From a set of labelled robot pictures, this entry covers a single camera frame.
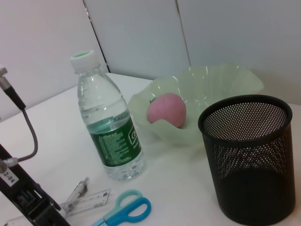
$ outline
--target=plastic bottle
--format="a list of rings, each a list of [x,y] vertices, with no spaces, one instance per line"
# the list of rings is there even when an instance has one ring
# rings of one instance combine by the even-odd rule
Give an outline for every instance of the plastic bottle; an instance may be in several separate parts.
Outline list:
[[[144,167],[142,148],[119,88],[100,69],[93,50],[71,57],[79,75],[81,117],[90,133],[108,176],[127,180]]]

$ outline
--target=white table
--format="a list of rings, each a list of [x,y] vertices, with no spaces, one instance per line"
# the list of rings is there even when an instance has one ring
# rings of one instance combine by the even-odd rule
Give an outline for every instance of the white table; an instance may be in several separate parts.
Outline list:
[[[125,100],[151,81],[108,74]],[[201,145],[172,147],[137,128],[147,168],[131,181],[107,178],[93,142],[82,122],[77,88],[72,88],[31,109],[28,115],[39,140],[38,154],[21,166],[58,203],[66,200],[79,181],[90,177],[88,194],[112,188],[107,206],[70,218],[72,226],[89,226],[113,207],[127,189],[138,189],[152,203],[152,212],[139,226],[235,226],[220,210],[206,153]],[[293,110],[292,134],[297,204],[279,226],[301,225],[301,106]],[[33,141],[21,114],[0,124],[0,143],[14,157],[33,150]],[[0,194],[0,225],[20,212]]]

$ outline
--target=black wire mesh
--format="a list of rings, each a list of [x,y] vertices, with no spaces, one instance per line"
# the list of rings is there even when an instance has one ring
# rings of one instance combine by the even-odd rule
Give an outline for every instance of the black wire mesh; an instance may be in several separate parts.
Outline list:
[[[221,210],[246,225],[271,225],[295,206],[292,110],[262,95],[208,107],[198,126]]]

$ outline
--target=green glass bowl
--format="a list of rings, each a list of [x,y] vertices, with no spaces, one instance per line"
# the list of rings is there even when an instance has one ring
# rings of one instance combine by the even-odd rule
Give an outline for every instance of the green glass bowl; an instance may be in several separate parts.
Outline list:
[[[170,144],[194,145],[203,140],[198,118],[208,106],[225,98],[256,94],[263,87],[262,81],[252,71],[237,65],[190,67],[179,76],[155,79],[132,96],[128,108],[140,128],[154,132]],[[150,101],[165,93],[179,95],[186,104],[186,121],[181,128],[165,120],[150,124],[146,119]]]

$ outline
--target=blue scissor handle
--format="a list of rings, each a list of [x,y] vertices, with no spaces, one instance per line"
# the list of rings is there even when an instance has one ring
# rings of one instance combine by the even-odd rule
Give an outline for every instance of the blue scissor handle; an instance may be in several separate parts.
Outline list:
[[[147,208],[142,214],[140,214],[138,216],[134,216],[134,217],[129,216],[129,214],[133,210],[137,209],[139,206],[141,206],[143,204],[146,204]],[[117,214],[115,214],[111,218],[108,218],[106,220],[106,224],[108,226],[117,226],[125,221],[130,222],[130,223],[136,223],[136,222],[146,219],[148,217],[148,215],[150,214],[150,212],[151,212],[150,201],[147,198],[139,197],[138,199],[135,199],[133,202],[130,202],[125,207],[123,207],[122,210],[120,210]]]
[[[132,201],[130,201],[129,203],[125,204],[124,206],[121,206],[121,202],[127,198],[128,196],[131,195],[136,195],[137,197],[134,198]],[[116,204],[114,209],[112,209],[110,212],[108,212],[106,215],[104,215],[104,219],[107,220],[109,218],[111,218],[113,215],[117,214],[119,211],[121,211],[123,208],[125,208],[127,205],[135,202],[137,199],[142,198],[142,193],[137,191],[137,190],[127,190],[124,193],[122,193],[120,196],[118,196],[117,200],[116,200]]]

